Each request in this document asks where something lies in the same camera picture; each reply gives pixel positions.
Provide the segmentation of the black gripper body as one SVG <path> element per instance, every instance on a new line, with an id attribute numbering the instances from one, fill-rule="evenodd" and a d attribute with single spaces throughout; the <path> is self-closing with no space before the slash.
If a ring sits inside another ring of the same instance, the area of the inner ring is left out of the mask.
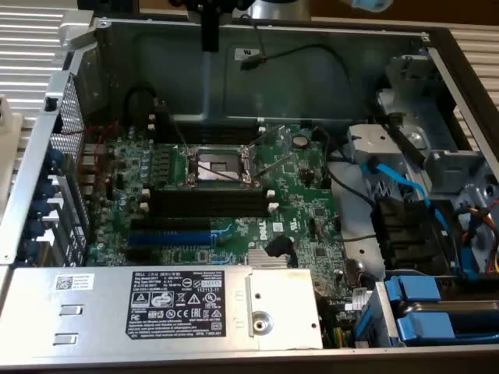
<path id="1" fill-rule="evenodd" d="M 215 12 L 232 12 L 233 1 L 223 0 L 169 0 L 168 3 L 174 7 L 185 7 L 191 12 L 204 12 L 214 10 Z"/>

